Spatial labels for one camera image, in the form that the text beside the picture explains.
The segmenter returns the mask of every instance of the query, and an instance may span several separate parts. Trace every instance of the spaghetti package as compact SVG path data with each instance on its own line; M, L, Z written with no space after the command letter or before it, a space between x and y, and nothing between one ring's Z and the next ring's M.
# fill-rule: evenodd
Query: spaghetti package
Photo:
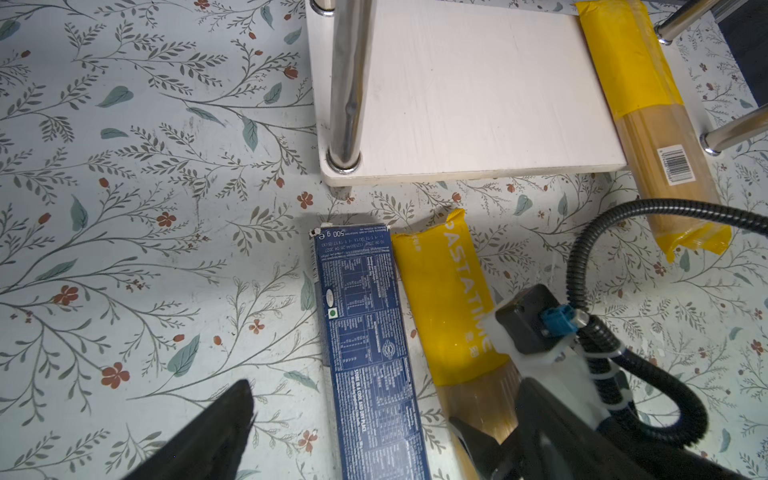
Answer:
M454 210L442 225L394 235L392 245L445 417L503 442L517 426L520 379L481 326L493 300L464 215ZM477 478L458 439L452 440L465 477Z
M640 0L596 0L578 2L576 8L640 196L718 204L712 174L645 6ZM722 254L730 243L726 225L672 216L648 221L670 262L678 246Z

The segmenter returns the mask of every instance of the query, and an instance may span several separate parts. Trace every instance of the white barcode label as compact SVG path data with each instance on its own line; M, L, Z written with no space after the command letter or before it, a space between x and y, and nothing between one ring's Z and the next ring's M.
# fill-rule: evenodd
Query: white barcode label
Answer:
M690 167L690 161L685 154L683 145L672 145L671 147L659 148L657 151L669 185L674 186L696 181L694 169Z

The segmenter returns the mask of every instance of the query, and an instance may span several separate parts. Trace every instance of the floral tablecloth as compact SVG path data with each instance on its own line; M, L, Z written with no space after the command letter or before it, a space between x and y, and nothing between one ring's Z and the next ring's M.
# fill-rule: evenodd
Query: floral tablecloth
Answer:
M648 5L655 21L672 10ZM414 231L463 207L494 298L535 282L562 296L574 233L635 198L627 172L335 198L306 15L303 0L0 2L0 478L120 478L243 377L257 417L238 478L336 478L301 295L310 228L373 217ZM754 109L710 15L677 45L714 123ZM766 153L763 134L712 160L724 203L768 213ZM669 264L629 220L590 277L595 311L706 401L694 450L753 478L768 475L765 246L739 232L721 257ZM406 329L432 477L461 478L407 313ZM632 386L645 421L674 419Z

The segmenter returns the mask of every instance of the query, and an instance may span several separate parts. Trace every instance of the blue connector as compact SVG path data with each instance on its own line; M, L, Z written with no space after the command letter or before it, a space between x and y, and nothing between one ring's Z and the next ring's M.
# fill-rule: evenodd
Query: blue connector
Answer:
M560 305L555 308L546 309L539 315L548 331L543 333L545 336L550 337L576 333L578 327L571 321L575 316L576 312L570 305Z

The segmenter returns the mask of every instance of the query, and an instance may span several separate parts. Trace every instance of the box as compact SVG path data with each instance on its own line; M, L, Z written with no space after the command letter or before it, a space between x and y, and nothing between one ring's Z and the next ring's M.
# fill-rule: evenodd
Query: box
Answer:
M419 406L385 225L310 235L345 480L428 480Z

